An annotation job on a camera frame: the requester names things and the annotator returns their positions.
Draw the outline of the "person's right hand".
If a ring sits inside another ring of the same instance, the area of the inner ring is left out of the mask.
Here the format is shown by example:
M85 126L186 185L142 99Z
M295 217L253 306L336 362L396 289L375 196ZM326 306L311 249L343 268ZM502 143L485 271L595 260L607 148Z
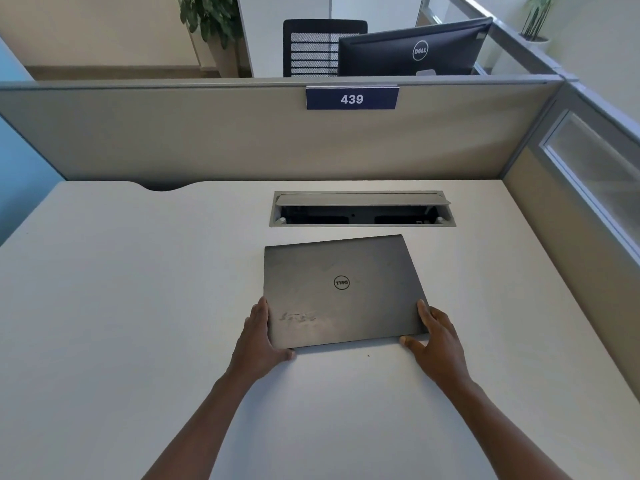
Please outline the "person's right hand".
M467 387L471 382L465 354L448 315L422 299L417 302L420 319L428 331L422 353L412 353L421 370L444 392Z

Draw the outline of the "black computer monitor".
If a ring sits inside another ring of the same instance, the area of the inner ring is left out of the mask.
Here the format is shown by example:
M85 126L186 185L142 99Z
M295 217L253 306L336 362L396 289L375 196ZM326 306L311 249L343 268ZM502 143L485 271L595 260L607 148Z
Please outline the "black computer monitor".
M471 75L491 17L344 37L338 43L339 77Z

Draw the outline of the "grey laptop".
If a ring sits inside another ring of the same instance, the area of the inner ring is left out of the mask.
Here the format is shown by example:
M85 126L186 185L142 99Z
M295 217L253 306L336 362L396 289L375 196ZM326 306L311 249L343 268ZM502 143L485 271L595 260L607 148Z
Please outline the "grey laptop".
M426 296L401 234L264 249L268 335L278 349L427 333Z

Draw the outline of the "slim potted plant white pot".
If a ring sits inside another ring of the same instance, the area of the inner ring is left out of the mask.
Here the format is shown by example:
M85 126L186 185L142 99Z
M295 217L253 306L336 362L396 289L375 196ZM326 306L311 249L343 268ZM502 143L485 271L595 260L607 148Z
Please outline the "slim potted plant white pot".
M520 37L530 49L546 54L550 45L549 38L541 34L548 15L556 0L527 0L525 8L527 16Z

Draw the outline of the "partition with frosted glass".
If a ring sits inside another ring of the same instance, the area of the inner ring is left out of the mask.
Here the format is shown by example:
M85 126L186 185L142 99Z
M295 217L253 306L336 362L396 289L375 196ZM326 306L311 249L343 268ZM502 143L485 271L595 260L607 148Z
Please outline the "partition with frosted glass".
M565 81L500 177L640 400L640 123Z

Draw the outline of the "black mesh office chair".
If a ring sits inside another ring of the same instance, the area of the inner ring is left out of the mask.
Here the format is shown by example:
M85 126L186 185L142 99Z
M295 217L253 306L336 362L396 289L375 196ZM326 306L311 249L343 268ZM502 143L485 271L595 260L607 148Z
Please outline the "black mesh office chair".
M364 20L302 18L283 22L283 76L336 77L338 44L368 33Z

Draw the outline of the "person's left hand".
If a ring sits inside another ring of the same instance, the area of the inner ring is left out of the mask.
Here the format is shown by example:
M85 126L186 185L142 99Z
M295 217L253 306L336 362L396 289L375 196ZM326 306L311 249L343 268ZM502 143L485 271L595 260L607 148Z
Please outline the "person's left hand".
M271 350L276 349L268 337L269 306L265 297L255 304L246 318L228 366L228 374L252 385L281 363L272 363Z

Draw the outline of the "person's right forearm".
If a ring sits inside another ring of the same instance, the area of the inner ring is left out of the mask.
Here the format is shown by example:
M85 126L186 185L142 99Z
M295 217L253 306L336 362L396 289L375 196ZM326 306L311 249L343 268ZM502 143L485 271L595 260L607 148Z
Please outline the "person's right forearm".
M489 460L498 480L572 480L469 378L437 382Z

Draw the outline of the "beige cubicle partition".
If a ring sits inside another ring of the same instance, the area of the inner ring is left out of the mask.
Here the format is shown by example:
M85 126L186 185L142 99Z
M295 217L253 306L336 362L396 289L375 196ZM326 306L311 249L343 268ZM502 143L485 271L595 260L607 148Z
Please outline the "beige cubicle partition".
M6 82L0 117L66 180L497 178L558 75ZM391 111L308 111L308 86L398 86Z

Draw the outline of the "green leafy potted plant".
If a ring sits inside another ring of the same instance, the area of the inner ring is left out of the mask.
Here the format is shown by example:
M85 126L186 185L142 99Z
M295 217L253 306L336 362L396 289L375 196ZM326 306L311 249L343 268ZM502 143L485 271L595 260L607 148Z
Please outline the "green leafy potted plant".
M175 0L180 22L206 44L224 79L239 77L239 47L244 39L238 0Z

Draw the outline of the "person's left forearm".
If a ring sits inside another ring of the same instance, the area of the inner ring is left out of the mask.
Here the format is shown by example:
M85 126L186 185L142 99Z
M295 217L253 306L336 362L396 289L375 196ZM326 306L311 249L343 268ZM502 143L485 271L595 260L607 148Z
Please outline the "person's left forearm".
M209 480L236 411L258 379L224 373L141 480Z

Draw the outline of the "blue number sign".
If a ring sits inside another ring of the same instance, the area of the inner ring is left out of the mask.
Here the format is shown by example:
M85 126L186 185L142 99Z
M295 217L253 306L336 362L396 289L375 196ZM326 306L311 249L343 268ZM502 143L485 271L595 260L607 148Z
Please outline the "blue number sign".
M398 86L308 86L308 111L391 111L396 108Z

